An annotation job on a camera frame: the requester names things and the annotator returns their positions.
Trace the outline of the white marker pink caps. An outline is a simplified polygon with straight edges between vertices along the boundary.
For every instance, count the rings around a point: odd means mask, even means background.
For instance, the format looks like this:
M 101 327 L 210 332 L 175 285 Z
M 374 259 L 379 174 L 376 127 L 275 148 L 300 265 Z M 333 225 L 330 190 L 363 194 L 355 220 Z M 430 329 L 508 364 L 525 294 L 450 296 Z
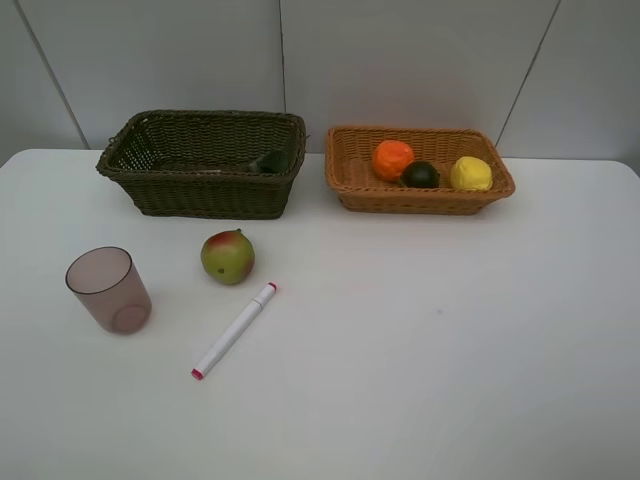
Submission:
M 261 291 L 245 306 L 221 337 L 211 346 L 204 356 L 191 370 L 191 376 L 198 381 L 203 380 L 216 366 L 231 347 L 237 342 L 252 322 L 259 316 L 264 307 L 277 292 L 273 282 L 266 284 Z

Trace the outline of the dark green pump bottle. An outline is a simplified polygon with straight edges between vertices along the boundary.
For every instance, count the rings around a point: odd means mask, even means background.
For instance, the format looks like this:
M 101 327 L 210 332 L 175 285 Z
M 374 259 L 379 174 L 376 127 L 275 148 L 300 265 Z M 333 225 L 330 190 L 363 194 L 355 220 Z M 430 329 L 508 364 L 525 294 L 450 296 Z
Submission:
M 238 167 L 238 172 L 279 175 L 284 174 L 289 169 L 290 159 L 288 153 L 284 150 L 276 149 L 242 163 Z

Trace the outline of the green red mango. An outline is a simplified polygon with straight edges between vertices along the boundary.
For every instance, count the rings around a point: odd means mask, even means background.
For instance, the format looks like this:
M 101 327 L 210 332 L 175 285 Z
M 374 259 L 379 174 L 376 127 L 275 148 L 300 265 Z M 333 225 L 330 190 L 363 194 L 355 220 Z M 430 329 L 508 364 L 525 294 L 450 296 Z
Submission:
M 252 272 L 255 252 L 241 229 L 219 232 L 203 244 L 200 260 L 204 271 L 224 285 L 243 282 Z

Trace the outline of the orange tangerine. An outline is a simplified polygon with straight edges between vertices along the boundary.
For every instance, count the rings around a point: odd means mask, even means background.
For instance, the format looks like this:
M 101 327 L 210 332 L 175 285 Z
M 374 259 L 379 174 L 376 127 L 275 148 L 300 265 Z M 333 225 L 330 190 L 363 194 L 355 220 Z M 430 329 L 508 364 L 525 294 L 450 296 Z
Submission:
M 372 155 L 372 168 L 376 176 L 387 182 L 396 182 L 405 168 L 415 160 L 414 151 L 398 140 L 384 140 Z

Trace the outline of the dark purple mangosteen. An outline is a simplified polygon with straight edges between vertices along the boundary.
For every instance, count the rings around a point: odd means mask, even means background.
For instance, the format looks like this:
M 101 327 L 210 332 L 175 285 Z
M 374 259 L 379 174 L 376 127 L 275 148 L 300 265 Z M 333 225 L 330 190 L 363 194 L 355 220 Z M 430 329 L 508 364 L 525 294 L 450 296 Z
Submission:
M 405 188 L 438 188 L 440 184 L 440 174 L 430 163 L 414 161 L 401 173 L 399 184 Z

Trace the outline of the yellow lemon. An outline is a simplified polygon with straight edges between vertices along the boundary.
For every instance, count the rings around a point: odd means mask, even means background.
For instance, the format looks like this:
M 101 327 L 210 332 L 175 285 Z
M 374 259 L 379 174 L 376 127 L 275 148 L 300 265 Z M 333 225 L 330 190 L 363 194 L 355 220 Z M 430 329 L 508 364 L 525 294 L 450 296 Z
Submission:
M 488 191 L 493 186 L 493 172 L 484 160 L 463 156 L 451 168 L 450 183 L 457 190 Z

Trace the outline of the translucent pink plastic cup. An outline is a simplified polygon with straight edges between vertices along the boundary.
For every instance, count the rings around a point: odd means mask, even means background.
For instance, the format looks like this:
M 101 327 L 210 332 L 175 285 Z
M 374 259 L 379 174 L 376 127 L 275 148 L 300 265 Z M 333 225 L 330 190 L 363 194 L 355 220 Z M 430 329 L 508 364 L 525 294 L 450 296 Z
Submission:
M 107 332 L 129 335 L 149 320 L 150 296 L 131 255 L 120 247 L 82 254 L 67 269 L 65 283 Z

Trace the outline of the orange wicker basket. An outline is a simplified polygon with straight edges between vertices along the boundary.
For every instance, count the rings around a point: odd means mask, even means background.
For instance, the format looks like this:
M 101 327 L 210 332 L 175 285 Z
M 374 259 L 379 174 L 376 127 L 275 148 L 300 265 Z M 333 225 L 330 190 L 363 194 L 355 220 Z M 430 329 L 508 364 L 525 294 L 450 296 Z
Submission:
M 440 175 L 437 188 L 404 188 L 378 178 L 371 161 L 384 140 L 412 147 L 415 157 L 430 163 Z M 450 171 L 463 156 L 479 158 L 491 167 L 488 191 L 456 190 Z M 337 126 L 326 136 L 325 178 L 347 209 L 370 213 L 473 215 L 515 192 L 514 180 L 493 143 L 471 129 Z

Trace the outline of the dark brown wicker basket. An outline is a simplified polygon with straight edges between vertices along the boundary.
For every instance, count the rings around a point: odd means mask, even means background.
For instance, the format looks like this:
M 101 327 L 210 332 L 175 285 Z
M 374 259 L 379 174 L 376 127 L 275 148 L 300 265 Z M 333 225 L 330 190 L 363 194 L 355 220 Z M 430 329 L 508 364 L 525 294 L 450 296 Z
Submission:
M 150 110 L 110 139 L 97 171 L 148 216 L 271 220 L 280 217 L 304 162 L 306 125 L 294 114 L 237 110 Z M 284 174 L 239 173 L 270 150 L 288 153 Z M 219 175 L 166 170 L 221 169 Z

